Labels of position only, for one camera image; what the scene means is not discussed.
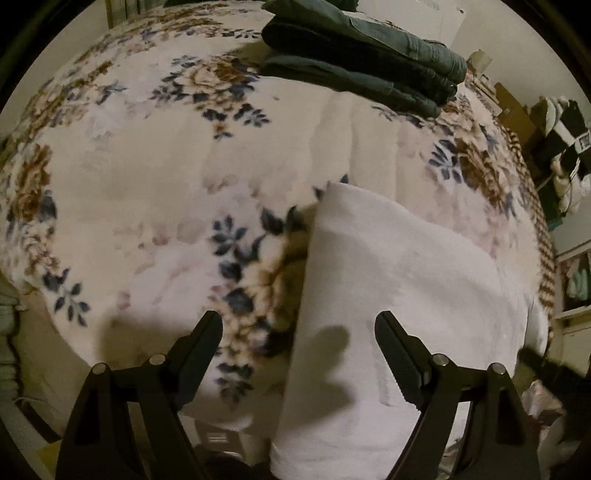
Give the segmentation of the brown checkered blanket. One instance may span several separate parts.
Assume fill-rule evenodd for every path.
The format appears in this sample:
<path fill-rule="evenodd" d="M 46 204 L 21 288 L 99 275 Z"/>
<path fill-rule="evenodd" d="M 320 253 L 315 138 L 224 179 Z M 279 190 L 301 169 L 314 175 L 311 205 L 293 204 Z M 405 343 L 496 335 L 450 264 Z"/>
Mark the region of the brown checkered blanket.
<path fill-rule="evenodd" d="M 514 163 L 520 179 L 520 191 L 522 199 L 525 202 L 525 210 L 529 214 L 535 228 L 538 256 L 540 260 L 538 296 L 545 313 L 549 317 L 552 317 L 556 302 L 556 261 L 553 243 L 540 197 L 524 159 L 522 146 L 517 134 L 502 125 L 498 120 L 495 120 L 495 124 L 501 131 L 507 147 L 514 157 Z"/>

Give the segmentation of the folded dark green pants stack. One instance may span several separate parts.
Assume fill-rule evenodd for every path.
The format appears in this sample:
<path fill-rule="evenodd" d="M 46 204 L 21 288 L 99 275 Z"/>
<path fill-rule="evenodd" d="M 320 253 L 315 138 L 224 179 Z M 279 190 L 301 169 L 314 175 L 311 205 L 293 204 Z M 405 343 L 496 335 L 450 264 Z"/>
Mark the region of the folded dark green pants stack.
<path fill-rule="evenodd" d="M 270 47 L 260 72 L 355 93 L 394 111 L 436 118 L 468 65 L 444 44 L 356 14 L 355 1 L 266 1 Z"/>

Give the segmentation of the white shelf unit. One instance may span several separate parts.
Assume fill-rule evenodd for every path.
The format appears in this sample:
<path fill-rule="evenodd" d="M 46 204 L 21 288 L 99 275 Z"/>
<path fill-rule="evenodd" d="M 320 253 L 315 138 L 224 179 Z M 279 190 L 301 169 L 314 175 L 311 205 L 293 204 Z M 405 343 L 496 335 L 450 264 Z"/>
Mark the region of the white shelf unit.
<path fill-rule="evenodd" d="M 590 363 L 590 241 L 556 258 L 551 355 L 585 374 Z"/>

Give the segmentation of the floral cream blanket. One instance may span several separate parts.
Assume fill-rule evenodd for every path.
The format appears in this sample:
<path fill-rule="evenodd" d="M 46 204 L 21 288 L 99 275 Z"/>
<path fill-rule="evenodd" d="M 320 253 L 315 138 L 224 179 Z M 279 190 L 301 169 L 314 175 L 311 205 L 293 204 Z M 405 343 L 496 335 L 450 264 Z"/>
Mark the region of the floral cream blanket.
<path fill-rule="evenodd" d="M 157 8 L 31 98 L 1 150 L 1 270 L 87 363 L 164 351 L 207 309 L 224 338 L 187 415 L 276 430 L 308 239 L 331 183 L 401 203 L 538 296 L 512 152 L 461 85 L 436 118 L 260 73 L 255 1 Z"/>

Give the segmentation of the white pants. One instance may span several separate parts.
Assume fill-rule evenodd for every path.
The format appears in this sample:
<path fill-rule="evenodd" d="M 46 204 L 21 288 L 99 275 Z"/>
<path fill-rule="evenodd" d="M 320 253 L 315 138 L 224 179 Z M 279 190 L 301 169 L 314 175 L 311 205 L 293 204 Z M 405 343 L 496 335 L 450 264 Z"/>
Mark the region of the white pants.
<path fill-rule="evenodd" d="M 389 311 L 434 353 L 509 369 L 543 352 L 538 297 L 470 240 L 361 188 L 329 185 L 315 218 L 270 469 L 280 479 L 383 479 L 418 420 L 377 345 Z"/>

